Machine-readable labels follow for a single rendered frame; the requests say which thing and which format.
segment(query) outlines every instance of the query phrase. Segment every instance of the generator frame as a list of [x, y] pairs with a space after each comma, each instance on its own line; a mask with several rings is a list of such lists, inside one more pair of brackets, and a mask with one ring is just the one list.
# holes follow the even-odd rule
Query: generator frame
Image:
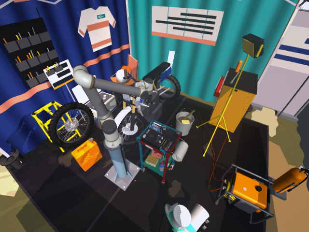
[[[270, 187], [271, 187], [272, 185], [274, 185], [274, 183], [271, 182], [271, 181], [269, 181], [269, 180], [267, 180], [267, 179], [264, 179], [264, 178], [262, 178], [262, 177], [260, 177], [260, 176], [258, 176], [258, 175], [256, 175], [256, 174], [254, 174], [254, 173], [252, 173], [252, 172], [249, 172], [249, 171], [247, 171], [247, 170], [245, 170], [245, 169], [243, 169], [243, 168], [240, 168], [240, 167], [238, 167], [238, 166], [236, 166], [236, 165], [234, 165], [234, 164], [231, 164], [231, 167], [223, 174], [223, 176], [222, 176], [222, 178], [221, 178], [222, 180], [224, 180], [224, 177], [226, 176], [226, 174], [227, 174], [233, 167], [234, 167], [234, 175], [233, 175], [233, 178], [232, 178], [232, 181], [231, 181], [231, 191], [225, 190], [225, 191], [221, 194], [221, 192], [222, 192], [222, 187], [223, 187], [223, 184], [224, 184], [224, 182], [222, 182], [221, 188], [220, 188], [220, 191], [219, 191], [219, 194], [218, 194], [218, 198], [216, 199], [215, 204], [217, 205], [218, 202], [219, 202], [219, 200], [222, 199], [222, 198], [224, 197], [224, 195], [229, 194], [229, 195], [235, 197], [236, 199], [239, 199], [239, 200], [241, 200], [241, 201], [247, 203], [247, 204], [250, 205], [251, 207], [256, 208], [256, 210], [259, 209], [259, 210], [261, 210], [262, 212], [268, 214], [267, 217], [252, 222], [252, 214], [253, 214], [253, 213], [251, 213], [251, 214], [250, 214], [250, 220], [249, 220], [250, 224], [257, 224], [257, 223], [266, 221], [266, 220], [268, 220], [268, 219], [270, 219], [270, 218], [273, 218], [275, 215], [273, 215], [272, 213], [270, 213], [270, 211], [269, 211], [269, 206], [270, 206]], [[267, 206], [266, 206], [266, 209], [262, 209], [262, 208], [256, 206], [255, 204], [252, 204], [251, 202], [249, 202], [249, 201], [247, 201], [247, 200], [245, 200], [245, 199], [243, 199], [243, 198], [241, 198], [241, 197], [239, 197], [239, 196], [237, 196], [237, 195], [235, 195], [235, 194], [232, 193], [232, 192], [233, 192], [233, 189], [234, 189], [235, 180], [236, 180], [236, 172], [237, 172], [238, 169], [240, 169], [240, 170], [242, 170], [242, 171], [244, 171], [244, 172], [247, 172], [247, 173], [249, 173], [249, 174], [251, 174], [251, 175], [254, 175], [254, 176], [256, 176], [256, 177], [258, 177], [258, 178], [264, 180], [264, 181], [267, 183]]]

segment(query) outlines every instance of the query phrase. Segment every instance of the bucket handle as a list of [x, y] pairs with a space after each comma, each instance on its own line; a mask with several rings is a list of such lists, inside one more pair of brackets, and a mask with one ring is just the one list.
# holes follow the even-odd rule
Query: bucket handle
[[[185, 110], [185, 109], [189, 109], [189, 110], [190, 110], [190, 112], [192, 111], [190, 108], [184, 108], [184, 109], [182, 109], [181, 111], [183, 111], [183, 110]], [[180, 111], [180, 112], [181, 112], [181, 111]], [[189, 112], [189, 113], [190, 113], [190, 112]]]

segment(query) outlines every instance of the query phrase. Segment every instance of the orange fire extinguisher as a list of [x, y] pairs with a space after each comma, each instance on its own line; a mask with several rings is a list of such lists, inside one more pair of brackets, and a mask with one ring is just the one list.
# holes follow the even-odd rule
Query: orange fire extinguisher
[[292, 168], [287, 171], [285, 174], [280, 176], [274, 181], [272, 188], [277, 193], [282, 193], [288, 190], [288, 192], [295, 189], [301, 183], [308, 179], [309, 170], [304, 169], [302, 166], [298, 168]]

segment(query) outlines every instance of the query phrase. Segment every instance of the black shelf rack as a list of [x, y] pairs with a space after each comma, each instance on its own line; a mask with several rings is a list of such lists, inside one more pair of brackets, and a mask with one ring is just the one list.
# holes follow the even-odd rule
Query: black shelf rack
[[30, 88], [47, 81], [43, 70], [60, 62], [43, 18], [0, 26], [0, 40]]

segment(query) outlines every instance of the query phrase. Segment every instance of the blue curtain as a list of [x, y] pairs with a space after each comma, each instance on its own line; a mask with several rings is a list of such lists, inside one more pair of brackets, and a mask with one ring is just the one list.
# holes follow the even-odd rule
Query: blue curtain
[[[116, 21], [115, 28], [110, 26], [112, 45], [97, 52], [92, 50], [88, 32], [85, 33], [84, 38], [77, 32], [81, 11], [93, 7], [94, 1], [50, 0], [48, 2], [31, 0], [14, 3], [0, 0], [0, 26], [37, 18], [38, 9], [60, 61], [68, 59], [74, 67], [110, 53], [107, 58], [97, 60], [96, 64], [88, 67], [90, 74], [105, 80], [110, 80], [117, 70], [127, 65], [129, 38], [125, 0], [95, 0], [96, 6], [107, 6]], [[41, 90], [24, 101], [12, 103], [16, 99], [14, 97], [29, 93], [31, 90], [22, 80], [3, 43], [2, 41], [0, 44], [0, 109], [6, 108], [5, 104], [12, 106], [0, 113], [0, 147], [8, 154], [18, 149], [24, 155], [47, 139], [31, 114], [52, 101], [64, 105], [72, 102], [73, 99], [66, 86], [62, 86], [56, 90], [52, 87]], [[74, 81], [68, 83], [70, 89], [76, 85]], [[48, 117], [42, 114], [40, 119], [45, 121]]]
[[[215, 102], [215, 87], [229, 68], [244, 62], [242, 37], [249, 33], [265, 40], [264, 54], [249, 57], [245, 71], [261, 75], [279, 41], [297, 0], [128, 0], [132, 56], [139, 61], [139, 77], [175, 51], [172, 75], [182, 92]], [[224, 11], [215, 46], [152, 36], [152, 6]]]

